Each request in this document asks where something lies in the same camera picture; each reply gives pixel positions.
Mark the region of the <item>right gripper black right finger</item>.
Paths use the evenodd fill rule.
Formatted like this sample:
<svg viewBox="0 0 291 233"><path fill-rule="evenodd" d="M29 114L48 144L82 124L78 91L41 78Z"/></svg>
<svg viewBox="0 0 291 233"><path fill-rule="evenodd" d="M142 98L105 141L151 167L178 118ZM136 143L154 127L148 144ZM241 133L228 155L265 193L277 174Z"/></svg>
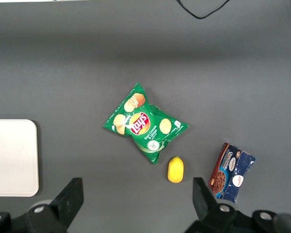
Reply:
<svg viewBox="0 0 291 233"><path fill-rule="evenodd" d="M203 178L193 178L193 205L198 217L187 233L251 233L251 218L219 203Z"/></svg>

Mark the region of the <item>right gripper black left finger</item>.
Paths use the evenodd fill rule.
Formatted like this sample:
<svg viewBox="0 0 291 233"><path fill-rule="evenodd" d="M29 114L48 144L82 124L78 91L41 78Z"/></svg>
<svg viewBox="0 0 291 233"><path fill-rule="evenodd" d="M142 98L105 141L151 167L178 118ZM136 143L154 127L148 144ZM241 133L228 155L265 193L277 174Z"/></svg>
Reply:
<svg viewBox="0 0 291 233"><path fill-rule="evenodd" d="M66 233L84 202L82 178L73 178L49 204L26 213L29 233Z"/></svg>

